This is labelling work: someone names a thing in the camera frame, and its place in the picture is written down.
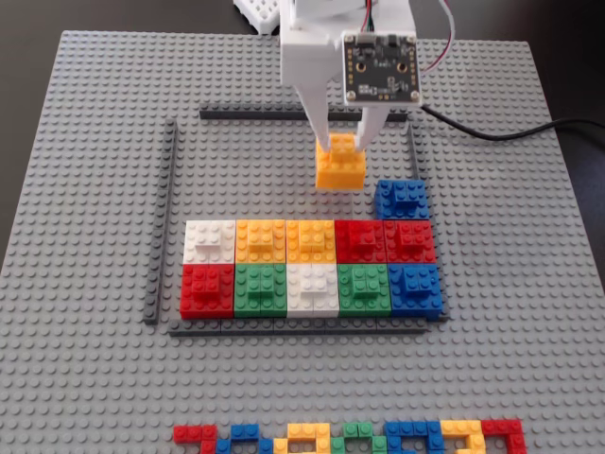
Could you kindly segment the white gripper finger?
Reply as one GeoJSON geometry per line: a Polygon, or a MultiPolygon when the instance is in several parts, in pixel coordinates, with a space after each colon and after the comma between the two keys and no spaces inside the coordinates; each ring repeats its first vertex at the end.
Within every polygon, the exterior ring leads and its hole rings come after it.
{"type": "Polygon", "coordinates": [[[297,84],[295,90],[322,149],[329,151],[331,138],[328,122],[327,83],[297,84]]]}
{"type": "Polygon", "coordinates": [[[355,149],[362,151],[379,134],[390,112],[389,106],[364,107],[357,125],[355,149]]]}

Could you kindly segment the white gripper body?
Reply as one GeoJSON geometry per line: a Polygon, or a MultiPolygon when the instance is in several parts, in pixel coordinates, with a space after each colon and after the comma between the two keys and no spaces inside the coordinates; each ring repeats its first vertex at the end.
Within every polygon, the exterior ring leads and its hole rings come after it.
{"type": "Polygon", "coordinates": [[[407,1],[281,1],[281,82],[323,86],[342,71],[342,35],[361,31],[367,6],[375,31],[415,35],[407,1]]]}

